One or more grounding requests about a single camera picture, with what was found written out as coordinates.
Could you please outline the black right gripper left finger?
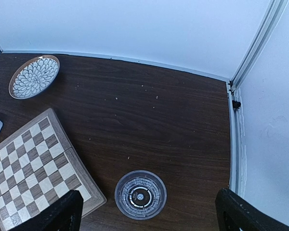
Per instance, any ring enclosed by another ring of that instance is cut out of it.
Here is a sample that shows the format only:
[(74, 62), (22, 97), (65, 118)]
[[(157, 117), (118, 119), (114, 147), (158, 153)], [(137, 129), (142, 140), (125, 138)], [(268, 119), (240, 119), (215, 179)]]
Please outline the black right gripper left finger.
[(13, 228), (14, 231), (78, 231), (83, 198), (79, 191), (70, 190), (35, 217)]

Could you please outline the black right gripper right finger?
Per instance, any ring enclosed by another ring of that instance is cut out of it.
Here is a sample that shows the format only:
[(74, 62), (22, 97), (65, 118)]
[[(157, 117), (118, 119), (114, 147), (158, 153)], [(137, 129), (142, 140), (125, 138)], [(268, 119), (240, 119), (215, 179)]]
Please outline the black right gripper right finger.
[(289, 231), (289, 226), (262, 213), (230, 189), (218, 191), (215, 206), (221, 231)]

